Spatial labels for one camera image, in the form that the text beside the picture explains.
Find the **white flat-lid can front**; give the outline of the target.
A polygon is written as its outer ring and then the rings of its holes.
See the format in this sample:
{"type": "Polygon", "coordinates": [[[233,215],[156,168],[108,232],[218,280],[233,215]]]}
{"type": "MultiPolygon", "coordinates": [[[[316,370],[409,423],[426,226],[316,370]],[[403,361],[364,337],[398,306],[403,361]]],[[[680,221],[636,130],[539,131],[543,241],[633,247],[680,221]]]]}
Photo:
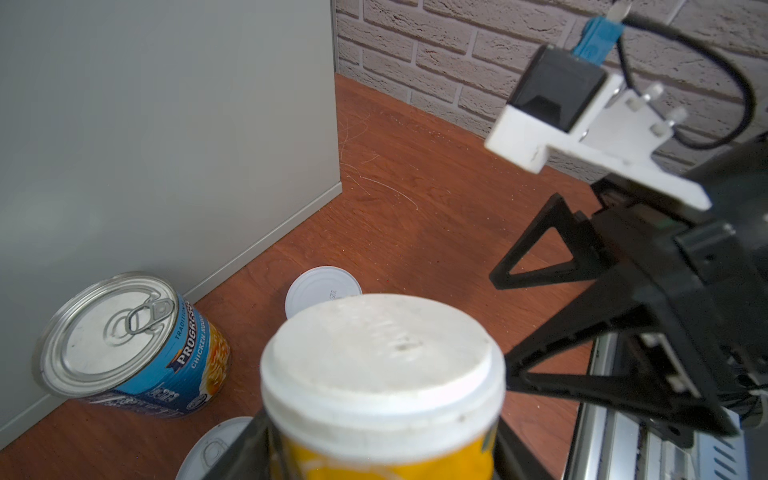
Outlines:
{"type": "Polygon", "coordinates": [[[490,479],[506,394],[500,347],[470,315],[366,294],[289,318],[261,394],[276,479],[490,479]]]}

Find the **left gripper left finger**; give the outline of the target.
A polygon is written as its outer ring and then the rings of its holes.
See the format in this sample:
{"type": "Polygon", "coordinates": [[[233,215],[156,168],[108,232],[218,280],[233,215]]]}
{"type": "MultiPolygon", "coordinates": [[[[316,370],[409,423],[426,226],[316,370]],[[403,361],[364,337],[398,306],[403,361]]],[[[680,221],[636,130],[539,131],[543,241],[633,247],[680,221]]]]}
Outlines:
{"type": "Polygon", "coordinates": [[[222,440],[224,450],[203,479],[269,479],[269,426],[266,412],[261,410],[252,417],[231,418],[214,427],[213,439],[222,440]]]}

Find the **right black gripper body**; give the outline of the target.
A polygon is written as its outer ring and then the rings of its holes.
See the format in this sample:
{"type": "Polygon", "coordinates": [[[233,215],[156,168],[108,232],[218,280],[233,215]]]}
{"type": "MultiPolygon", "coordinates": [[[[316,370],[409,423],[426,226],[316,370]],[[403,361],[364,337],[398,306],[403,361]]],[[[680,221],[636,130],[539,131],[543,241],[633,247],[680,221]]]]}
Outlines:
{"type": "Polygon", "coordinates": [[[767,138],[687,173],[698,211],[615,175],[593,189],[592,221],[617,263],[594,284],[634,363],[600,399],[672,428],[731,436],[729,403],[767,375],[767,138]]]}

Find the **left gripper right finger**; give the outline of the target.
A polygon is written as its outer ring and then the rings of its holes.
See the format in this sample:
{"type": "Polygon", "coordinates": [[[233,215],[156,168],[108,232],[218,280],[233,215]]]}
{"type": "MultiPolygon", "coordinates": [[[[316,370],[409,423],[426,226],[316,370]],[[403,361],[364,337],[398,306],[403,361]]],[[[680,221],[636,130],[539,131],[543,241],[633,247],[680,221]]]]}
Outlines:
{"type": "Polygon", "coordinates": [[[500,419],[493,450],[493,480],[553,480],[512,428],[500,419]]]}

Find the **blue soup can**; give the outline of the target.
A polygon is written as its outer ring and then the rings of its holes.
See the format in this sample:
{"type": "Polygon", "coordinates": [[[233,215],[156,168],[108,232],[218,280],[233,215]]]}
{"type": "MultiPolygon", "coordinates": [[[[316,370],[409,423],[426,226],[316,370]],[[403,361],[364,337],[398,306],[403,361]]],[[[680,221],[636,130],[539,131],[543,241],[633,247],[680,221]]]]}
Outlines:
{"type": "Polygon", "coordinates": [[[224,334],[167,281],[123,273],[93,284],[51,318],[33,356],[50,394],[158,418],[206,406],[228,377],[224,334]]]}

